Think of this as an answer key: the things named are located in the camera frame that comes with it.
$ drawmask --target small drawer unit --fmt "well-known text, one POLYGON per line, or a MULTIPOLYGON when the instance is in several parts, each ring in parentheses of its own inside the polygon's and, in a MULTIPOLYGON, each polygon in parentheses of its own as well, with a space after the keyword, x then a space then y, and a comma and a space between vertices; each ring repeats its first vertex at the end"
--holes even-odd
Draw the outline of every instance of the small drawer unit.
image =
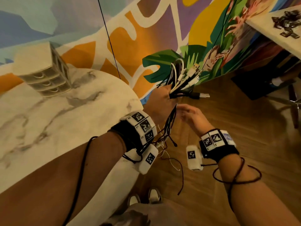
POLYGON ((49 42, 18 50, 13 74, 44 97, 55 96, 72 88, 69 68, 49 42))

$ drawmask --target shoe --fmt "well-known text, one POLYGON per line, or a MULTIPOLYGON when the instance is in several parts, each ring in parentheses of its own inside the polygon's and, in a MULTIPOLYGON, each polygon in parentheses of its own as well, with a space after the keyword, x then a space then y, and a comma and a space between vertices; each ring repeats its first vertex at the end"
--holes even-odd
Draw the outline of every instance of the shoe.
POLYGON ((148 191, 148 200, 150 204, 162 203, 162 196, 157 188, 150 188, 148 191))
POLYGON ((141 203, 141 201, 140 201, 139 196, 137 194, 134 194, 134 195, 130 196, 128 199, 128 207, 130 207, 131 205, 136 204, 136 203, 141 203))

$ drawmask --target round table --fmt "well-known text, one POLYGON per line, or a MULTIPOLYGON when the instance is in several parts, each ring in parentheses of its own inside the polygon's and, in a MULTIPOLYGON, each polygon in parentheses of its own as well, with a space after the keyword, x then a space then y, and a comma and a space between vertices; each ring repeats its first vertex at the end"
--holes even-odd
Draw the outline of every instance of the round table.
MULTIPOLYGON (((143 109, 132 89, 97 70, 70 68, 73 89, 43 98, 27 84, 0 96, 0 193, 54 158, 100 136, 120 117, 143 109)), ((68 224, 98 226, 126 198, 138 177, 123 158, 68 224)))

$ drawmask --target wooden floor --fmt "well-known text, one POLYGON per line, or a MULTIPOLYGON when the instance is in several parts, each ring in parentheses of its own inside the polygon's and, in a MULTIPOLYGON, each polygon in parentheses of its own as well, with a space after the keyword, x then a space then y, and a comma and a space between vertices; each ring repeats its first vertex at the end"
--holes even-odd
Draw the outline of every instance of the wooden floor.
MULTIPOLYGON (((210 99, 183 98, 181 103, 200 108, 215 127, 228 130, 246 162, 262 171, 262 180, 301 221, 301 137, 293 128, 290 111, 267 98, 250 101, 230 77, 226 75, 195 88, 209 93, 210 99)), ((164 202, 187 225, 239 225, 228 205, 223 184, 212 177, 215 166, 200 172, 187 167, 186 146, 197 145, 198 137, 179 119, 171 136, 178 147, 169 140, 167 151, 183 164, 182 193, 177 196, 182 184, 181 172, 168 160, 160 159, 156 159, 146 175, 139 177, 133 192, 145 200, 150 187, 159 188, 164 202)))

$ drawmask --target mural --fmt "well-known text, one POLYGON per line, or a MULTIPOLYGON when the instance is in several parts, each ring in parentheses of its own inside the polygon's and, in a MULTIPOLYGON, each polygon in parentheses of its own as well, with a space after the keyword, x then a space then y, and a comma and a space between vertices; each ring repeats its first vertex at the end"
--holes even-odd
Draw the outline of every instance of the mural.
MULTIPOLYGON (((83 0, 69 1, 74 6, 80 1, 87 5, 83 0)), ((57 51, 66 63, 77 68, 93 68, 122 79, 143 99, 156 82, 164 79, 170 63, 179 56, 184 58, 187 68, 194 63, 203 67, 199 83, 237 68, 253 52, 251 44, 256 39, 256 32, 244 23, 246 19, 279 9, 289 0, 99 0, 107 28, 95 1, 87 0, 89 5, 93 3, 92 12, 87 13, 94 16, 93 23, 83 17, 80 25, 92 24, 91 28, 97 30, 73 38, 72 42, 61 40, 57 51)), ((40 32, 49 33, 50 29, 40 32)), ((30 43, 41 41, 39 38, 30 43)), ((3 53, 0 49, 2 60, 13 62, 15 47, 6 47, 7 52, 3 53)), ((0 66, 0 75, 10 72, 11 63, 0 66)), ((0 76, 0 92, 20 83, 11 76, 0 76), (1 86, 4 81, 9 82, 5 89, 1 86)))

